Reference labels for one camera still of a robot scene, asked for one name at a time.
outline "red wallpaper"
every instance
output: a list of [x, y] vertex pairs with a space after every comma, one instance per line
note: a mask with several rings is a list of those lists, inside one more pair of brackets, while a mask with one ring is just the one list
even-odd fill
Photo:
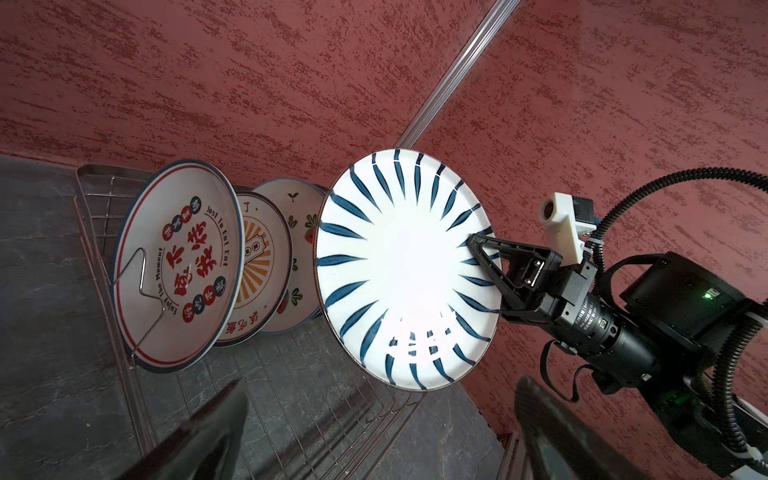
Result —
[[0, 2], [0, 151], [328, 184], [397, 141], [492, 3]]
[[[457, 170], [497, 235], [543, 243], [553, 190], [603, 216], [675, 170], [733, 166], [768, 174], [768, 4], [524, 0], [416, 147]], [[706, 181], [644, 200], [607, 235], [607, 261], [674, 250], [757, 299], [768, 296], [768, 196]], [[636, 277], [627, 268], [616, 291]], [[768, 341], [748, 349], [737, 391], [768, 411]], [[515, 384], [540, 380], [547, 336], [500, 325], [463, 381], [497, 433], [516, 429]], [[569, 391], [583, 363], [555, 350]], [[602, 396], [589, 375], [574, 411], [655, 478], [714, 478], [676, 447], [635, 391]]]

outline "white cable tie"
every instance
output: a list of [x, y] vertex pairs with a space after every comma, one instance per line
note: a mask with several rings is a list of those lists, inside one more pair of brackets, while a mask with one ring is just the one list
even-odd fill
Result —
[[752, 445], [746, 446], [746, 452], [734, 452], [725, 445], [723, 445], [723, 448], [726, 449], [734, 457], [741, 458], [742, 460], [747, 458], [751, 458], [752, 460], [763, 460], [763, 453], [760, 451], [760, 449], [753, 447]]
[[758, 322], [760, 325], [763, 326], [763, 328], [768, 328], [768, 319], [761, 317], [755, 312], [745, 312], [744, 315]]

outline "blue circle with chinese character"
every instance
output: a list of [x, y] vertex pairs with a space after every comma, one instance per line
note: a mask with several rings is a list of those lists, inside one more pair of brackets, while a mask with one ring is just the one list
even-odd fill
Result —
[[192, 200], [190, 200], [190, 208], [192, 209], [192, 213], [196, 214], [202, 207], [203, 202], [200, 200], [200, 197], [192, 197]]
[[204, 309], [205, 309], [205, 300], [203, 299], [203, 296], [196, 295], [194, 297], [194, 300], [192, 300], [192, 310], [194, 310], [195, 315], [200, 315]]
[[174, 217], [174, 219], [170, 222], [170, 226], [174, 229], [174, 232], [181, 230], [181, 215]]
[[224, 287], [227, 285], [227, 280], [220, 276], [216, 279], [214, 282], [214, 292], [216, 293], [216, 296], [222, 296], [224, 295]]

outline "plate with red chinese characters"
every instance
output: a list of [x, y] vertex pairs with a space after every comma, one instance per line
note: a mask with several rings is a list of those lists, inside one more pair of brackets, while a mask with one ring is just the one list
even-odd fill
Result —
[[320, 301], [315, 293], [312, 249], [317, 214], [325, 194], [317, 186], [296, 178], [272, 180], [253, 191], [277, 205], [290, 229], [293, 262], [288, 289], [275, 314], [261, 329], [262, 333], [287, 332], [320, 311]]
[[237, 201], [245, 232], [243, 279], [216, 346], [236, 345], [264, 326], [283, 299], [293, 263], [288, 223], [277, 206], [253, 192], [237, 194]]
[[[243, 216], [230, 182], [214, 166], [184, 160], [138, 194], [114, 251], [112, 288], [125, 348], [153, 372], [195, 363], [225, 327], [243, 274]], [[144, 288], [165, 305], [141, 294]]]

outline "blue striped plate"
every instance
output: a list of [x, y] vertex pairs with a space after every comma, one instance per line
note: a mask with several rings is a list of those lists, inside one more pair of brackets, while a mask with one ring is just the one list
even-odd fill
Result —
[[336, 181], [320, 211], [316, 281], [333, 331], [364, 369], [422, 391], [480, 360], [502, 296], [472, 259], [471, 233], [493, 235], [477, 197], [422, 153], [376, 152]]

